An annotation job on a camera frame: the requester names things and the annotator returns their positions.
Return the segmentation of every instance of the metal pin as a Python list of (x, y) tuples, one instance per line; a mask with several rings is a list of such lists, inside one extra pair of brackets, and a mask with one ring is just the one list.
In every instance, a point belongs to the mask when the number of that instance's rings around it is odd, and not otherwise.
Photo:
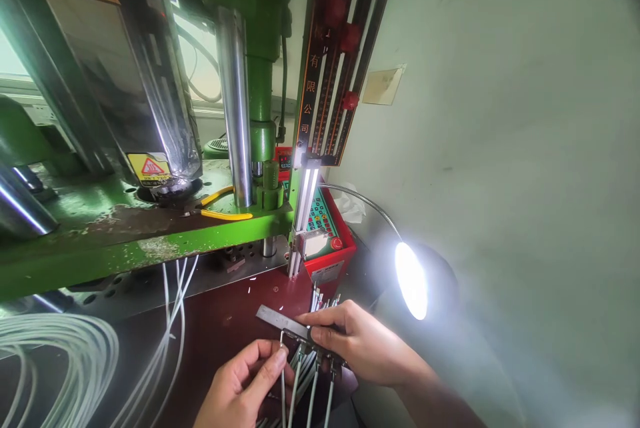
[[(280, 346), (284, 346), (284, 344), (282, 343), (282, 337), (284, 336), (285, 332), (281, 331), (280, 332)], [(281, 398), (282, 398), (282, 428), (285, 428), (285, 424), (287, 422), (287, 400), (286, 400), (286, 391), (285, 391), (285, 371), (282, 370), (282, 373), (280, 373), (280, 389), (282, 390), (281, 392)]]

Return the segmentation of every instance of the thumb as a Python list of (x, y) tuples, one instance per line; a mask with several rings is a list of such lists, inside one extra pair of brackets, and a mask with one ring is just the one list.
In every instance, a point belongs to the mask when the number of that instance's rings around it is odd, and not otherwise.
[(322, 348), (337, 353), (345, 358), (347, 355), (347, 344), (349, 338), (336, 330), (326, 327), (312, 327), (311, 338)]
[(260, 404), (262, 404), (269, 390), (278, 380), (278, 376), (284, 370), (286, 362), (287, 349), (284, 347), (279, 348), (265, 361), (265, 364), (262, 365), (260, 371), (258, 371), (249, 387), (243, 393), (243, 397), (248, 404), (255, 406), (256, 409), (260, 408)]

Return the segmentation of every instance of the lamp head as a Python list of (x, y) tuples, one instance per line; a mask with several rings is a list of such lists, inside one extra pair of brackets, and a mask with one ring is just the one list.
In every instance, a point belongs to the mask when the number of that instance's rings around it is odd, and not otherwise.
[(432, 248), (404, 242), (395, 248), (395, 272), (407, 308), (418, 320), (443, 319), (459, 303), (458, 281), (448, 262)]
[(403, 241), (395, 247), (395, 273), (407, 308), (414, 318), (423, 320), (429, 305), (425, 270), (411, 247)]

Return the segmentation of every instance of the bright light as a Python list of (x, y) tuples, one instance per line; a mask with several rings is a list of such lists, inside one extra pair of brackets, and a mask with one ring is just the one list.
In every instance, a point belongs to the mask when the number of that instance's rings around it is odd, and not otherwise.
[(425, 270), (410, 246), (402, 241), (395, 248), (395, 272), (409, 311), (416, 319), (424, 319), (428, 302)]

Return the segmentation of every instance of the left hand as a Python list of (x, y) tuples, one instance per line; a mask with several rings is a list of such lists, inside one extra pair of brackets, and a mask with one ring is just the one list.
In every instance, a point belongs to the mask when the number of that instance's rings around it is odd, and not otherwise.
[[(213, 377), (193, 428), (254, 427), (261, 408), (268, 409), (264, 406), (266, 401), (277, 406), (273, 408), (278, 416), (281, 402), (265, 398), (280, 380), (282, 370), (287, 386), (292, 386), (295, 375), (287, 363), (288, 353), (279, 341), (256, 340), (222, 365)], [(288, 404), (291, 391), (287, 390), (284, 396)]]

